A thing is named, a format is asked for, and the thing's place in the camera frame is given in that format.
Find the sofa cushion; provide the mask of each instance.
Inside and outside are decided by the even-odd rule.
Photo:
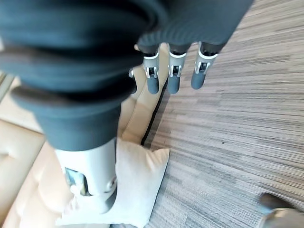
[[[0,120],[0,224],[44,141],[42,134]]]

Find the gray rubber fingertip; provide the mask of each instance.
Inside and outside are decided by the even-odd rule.
[[[148,90],[151,94],[157,94],[159,89],[160,89],[160,85],[158,82],[158,78],[155,77],[150,77],[147,80],[148,82]]]
[[[176,94],[180,89],[180,77],[170,77],[168,79],[168,91],[170,94]]]
[[[191,87],[193,89],[200,89],[205,81],[205,74],[199,72],[198,74],[196,74],[195,72],[193,72],[192,78],[191,78]]]

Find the white cushion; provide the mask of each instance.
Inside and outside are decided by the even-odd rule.
[[[0,120],[0,224],[44,141],[39,133]]]
[[[168,158],[169,149],[152,152],[140,145],[118,140],[117,196],[111,210],[105,214],[94,213],[85,201],[86,197],[75,196],[57,224],[124,223],[143,228],[150,219]]]

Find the gray striped carpet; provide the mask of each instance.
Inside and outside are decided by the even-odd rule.
[[[254,228],[262,192],[304,209],[304,1],[256,0],[199,91],[195,55],[145,142],[171,148],[146,227]]]

